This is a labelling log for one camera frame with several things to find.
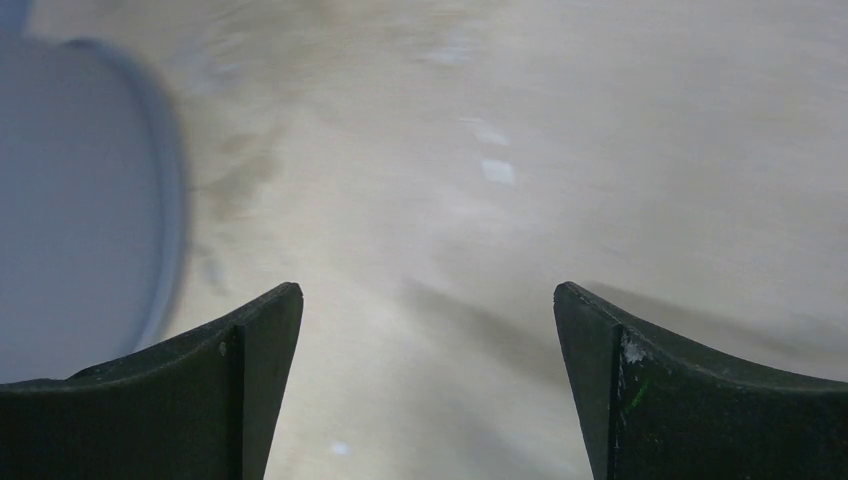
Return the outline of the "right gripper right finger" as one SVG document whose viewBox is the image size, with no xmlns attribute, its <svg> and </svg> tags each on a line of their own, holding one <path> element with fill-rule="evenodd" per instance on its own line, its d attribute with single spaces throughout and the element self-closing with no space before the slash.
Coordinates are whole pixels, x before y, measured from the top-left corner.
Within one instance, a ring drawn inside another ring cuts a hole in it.
<svg viewBox="0 0 848 480">
<path fill-rule="evenodd" d="M 720 352 L 565 282 L 554 316 L 597 479 L 843 479 L 847 386 Z"/>
</svg>

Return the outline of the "large grey plastic bucket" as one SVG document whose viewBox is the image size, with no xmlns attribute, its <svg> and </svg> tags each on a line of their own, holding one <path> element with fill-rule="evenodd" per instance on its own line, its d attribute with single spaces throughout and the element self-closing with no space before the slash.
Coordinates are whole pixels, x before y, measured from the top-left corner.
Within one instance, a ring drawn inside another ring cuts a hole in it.
<svg viewBox="0 0 848 480">
<path fill-rule="evenodd" d="M 154 344 L 187 235 L 164 82 L 95 38 L 31 35 L 1 5 L 1 380 L 63 379 Z"/>
</svg>

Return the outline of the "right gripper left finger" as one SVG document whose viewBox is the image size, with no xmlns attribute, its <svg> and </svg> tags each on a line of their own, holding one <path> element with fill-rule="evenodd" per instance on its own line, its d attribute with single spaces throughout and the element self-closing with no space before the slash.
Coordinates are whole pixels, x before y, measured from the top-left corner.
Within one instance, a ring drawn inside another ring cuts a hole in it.
<svg viewBox="0 0 848 480">
<path fill-rule="evenodd" d="M 1 388 L 5 479 L 261 479 L 304 308 L 284 283 L 64 380 Z"/>
</svg>

